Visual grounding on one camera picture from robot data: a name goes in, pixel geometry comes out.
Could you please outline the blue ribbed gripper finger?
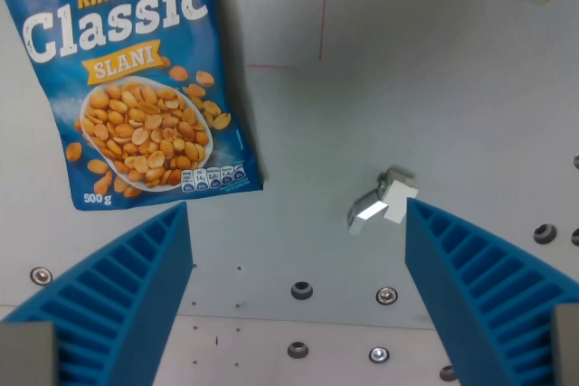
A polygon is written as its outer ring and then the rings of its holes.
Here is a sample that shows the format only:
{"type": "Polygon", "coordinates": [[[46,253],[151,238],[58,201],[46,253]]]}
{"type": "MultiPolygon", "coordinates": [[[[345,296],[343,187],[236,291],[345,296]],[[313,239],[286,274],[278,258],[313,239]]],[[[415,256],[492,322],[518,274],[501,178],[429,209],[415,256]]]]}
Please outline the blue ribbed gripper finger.
{"type": "Polygon", "coordinates": [[[60,385],[151,385],[193,267],[179,203],[89,255],[2,322],[53,327],[60,385]]]}
{"type": "Polygon", "coordinates": [[[578,283],[434,207],[407,202],[405,265],[462,385],[553,385],[551,319],[578,283]]]}

